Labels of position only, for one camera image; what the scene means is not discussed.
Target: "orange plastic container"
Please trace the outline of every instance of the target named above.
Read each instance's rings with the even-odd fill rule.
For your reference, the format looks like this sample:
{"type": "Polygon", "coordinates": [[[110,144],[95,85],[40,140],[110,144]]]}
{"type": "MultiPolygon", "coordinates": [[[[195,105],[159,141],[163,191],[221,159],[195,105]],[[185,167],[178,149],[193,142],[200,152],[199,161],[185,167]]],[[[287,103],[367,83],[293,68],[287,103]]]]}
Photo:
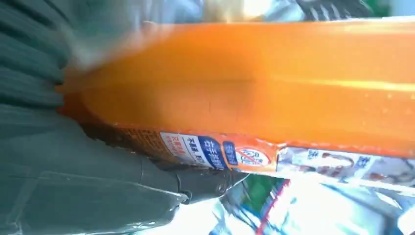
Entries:
{"type": "Polygon", "coordinates": [[[159,132],[267,155],[239,169],[284,146],[415,158],[414,42],[411,22],[189,26],[67,79],[62,112],[152,155],[176,155],[159,132]]]}

